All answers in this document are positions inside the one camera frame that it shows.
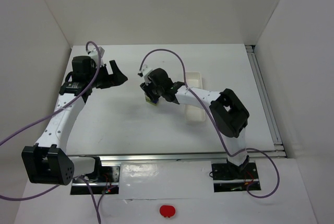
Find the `green lego brick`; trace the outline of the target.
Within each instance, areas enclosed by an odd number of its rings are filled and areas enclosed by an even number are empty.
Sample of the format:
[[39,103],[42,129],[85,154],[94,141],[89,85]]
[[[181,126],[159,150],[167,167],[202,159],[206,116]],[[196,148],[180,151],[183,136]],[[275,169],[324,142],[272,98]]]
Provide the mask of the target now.
[[146,98],[145,101],[149,104],[156,105],[154,101],[151,101],[149,98]]

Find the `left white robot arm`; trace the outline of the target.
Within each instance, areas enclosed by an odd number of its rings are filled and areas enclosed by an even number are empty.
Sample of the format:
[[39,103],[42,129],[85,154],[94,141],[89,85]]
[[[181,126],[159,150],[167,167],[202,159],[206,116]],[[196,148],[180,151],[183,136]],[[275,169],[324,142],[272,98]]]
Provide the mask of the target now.
[[111,60],[112,73],[105,64],[97,67],[97,56],[76,56],[59,90],[55,115],[33,146],[26,146],[22,160],[31,183],[68,185],[73,178],[100,175],[101,160],[97,156],[70,158],[66,147],[74,123],[94,88],[106,89],[122,85],[128,78]]

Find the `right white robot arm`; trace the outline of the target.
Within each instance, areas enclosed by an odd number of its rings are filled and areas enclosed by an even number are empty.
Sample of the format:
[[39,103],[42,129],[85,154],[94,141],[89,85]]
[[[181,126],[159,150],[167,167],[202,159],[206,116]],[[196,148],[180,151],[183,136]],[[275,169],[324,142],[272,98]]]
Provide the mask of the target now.
[[148,101],[157,103],[160,98],[164,98],[167,102],[205,110],[223,139],[229,172],[234,176],[243,172],[249,163],[245,140],[249,112],[233,90],[216,92],[191,88],[184,82],[173,82],[165,70],[152,69],[146,65],[138,75],[144,79],[140,87]]

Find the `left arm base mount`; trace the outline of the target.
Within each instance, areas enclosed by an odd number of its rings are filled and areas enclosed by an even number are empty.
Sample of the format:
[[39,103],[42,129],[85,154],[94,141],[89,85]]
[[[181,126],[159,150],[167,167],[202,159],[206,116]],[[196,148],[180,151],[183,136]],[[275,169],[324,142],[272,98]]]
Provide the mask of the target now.
[[[121,175],[121,166],[112,164],[111,166],[102,166],[98,175],[85,175],[83,178],[90,185],[94,195],[116,195],[119,193],[119,181]],[[89,195],[88,186],[82,179],[73,179],[70,195]]]

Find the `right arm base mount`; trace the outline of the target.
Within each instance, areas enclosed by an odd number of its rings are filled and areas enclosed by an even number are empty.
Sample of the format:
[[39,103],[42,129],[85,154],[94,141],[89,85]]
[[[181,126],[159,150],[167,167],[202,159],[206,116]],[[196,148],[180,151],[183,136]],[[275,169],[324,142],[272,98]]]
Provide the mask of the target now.
[[254,162],[249,163],[239,174],[229,170],[226,163],[212,163],[209,176],[213,179],[213,190],[221,192],[260,191],[260,181]]

